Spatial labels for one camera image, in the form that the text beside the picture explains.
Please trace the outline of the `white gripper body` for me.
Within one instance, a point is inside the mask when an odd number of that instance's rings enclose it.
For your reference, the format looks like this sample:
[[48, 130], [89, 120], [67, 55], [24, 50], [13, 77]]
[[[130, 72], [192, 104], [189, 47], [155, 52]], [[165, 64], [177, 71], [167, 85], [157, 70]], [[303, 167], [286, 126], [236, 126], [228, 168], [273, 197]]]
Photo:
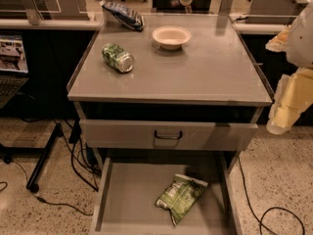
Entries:
[[292, 22], [286, 54], [297, 67], [313, 68], [313, 1]]

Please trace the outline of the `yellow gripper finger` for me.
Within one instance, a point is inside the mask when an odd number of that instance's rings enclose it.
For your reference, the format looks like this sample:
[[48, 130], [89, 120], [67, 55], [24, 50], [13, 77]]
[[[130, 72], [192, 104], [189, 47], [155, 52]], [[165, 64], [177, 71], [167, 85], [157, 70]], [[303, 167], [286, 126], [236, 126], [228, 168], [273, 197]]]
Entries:
[[265, 44], [265, 49], [272, 52], [286, 52], [291, 27], [286, 25], [284, 29]]
[[276, 135], [289, 131], [313, 104], [313, 70], [299, 68], [292, 75], [283, 74], [271, 106], [267, 130]]

